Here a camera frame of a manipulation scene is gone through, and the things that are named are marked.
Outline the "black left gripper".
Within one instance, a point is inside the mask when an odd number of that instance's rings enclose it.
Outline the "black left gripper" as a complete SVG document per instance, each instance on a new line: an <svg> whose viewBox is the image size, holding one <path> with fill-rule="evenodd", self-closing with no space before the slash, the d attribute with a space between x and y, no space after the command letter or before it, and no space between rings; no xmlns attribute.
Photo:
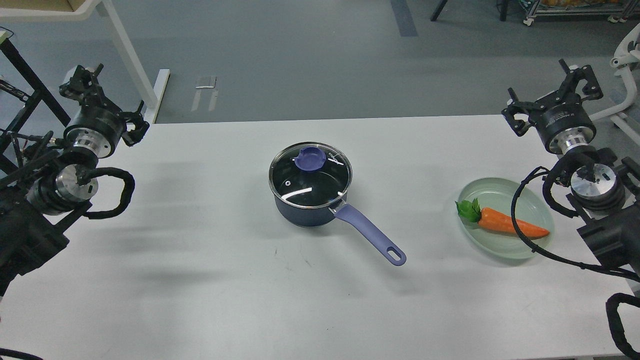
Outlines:
<svg viewBox="0 0 640 360"><path fill-rule="evenodd" d="M121 139L128 147L139 144L150 128L142 114L146 105L143 100L135 111L121 111L119 117L110 112L117 105L99 84L98 76L104 67L102 63L96 68L78 64L67 72L64 84L59 86L60 96L82 106L64 130L64 139L73 147L90 150L98 159L110 157Z"/></svg>

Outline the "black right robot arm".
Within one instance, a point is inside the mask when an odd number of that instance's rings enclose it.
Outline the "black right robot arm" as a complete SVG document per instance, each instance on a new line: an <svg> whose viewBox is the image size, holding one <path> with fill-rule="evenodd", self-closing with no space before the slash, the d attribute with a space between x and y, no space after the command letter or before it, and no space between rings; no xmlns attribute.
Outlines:
<svg viewBox="0 0 640 360"><path fill-rule="evenodd" d="M639 166L630 157L615 166L610 148L592 146L597 129L583 103L602 98L599 82L588 64L558 63L565 74L558 89L522 101L509 88L502 116L516 136L535 129L545 150L558 156L550 170L538 168L530 177L543 177L542 196L552 210L583 220L577 232L598 264L579 267L638 281Z"/></svg>

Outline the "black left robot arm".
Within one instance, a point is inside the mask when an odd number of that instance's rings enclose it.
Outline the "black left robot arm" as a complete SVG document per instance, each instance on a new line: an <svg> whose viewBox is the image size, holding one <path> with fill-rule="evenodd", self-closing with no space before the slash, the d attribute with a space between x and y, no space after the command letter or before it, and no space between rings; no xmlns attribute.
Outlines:
<svg viewBox="0 0 640 360"><path fill-rule="evenodd" d="M119 216L130 205L135 178L126 170L99 167L100 159L114 154L120 141L132 147L149 129L141 110L124 111L99 84L103 64L78 65L68 73L59 93L78 102L78 113L62 137L50 131L26 136L9 131L18 150L17 169L1 180L1 294L16 276L46 264L69 244L65 232L78 219L103 220ZM30 142L19 150L18 139ZM123 182L118 205L91 210L100 177Z"/></svg>

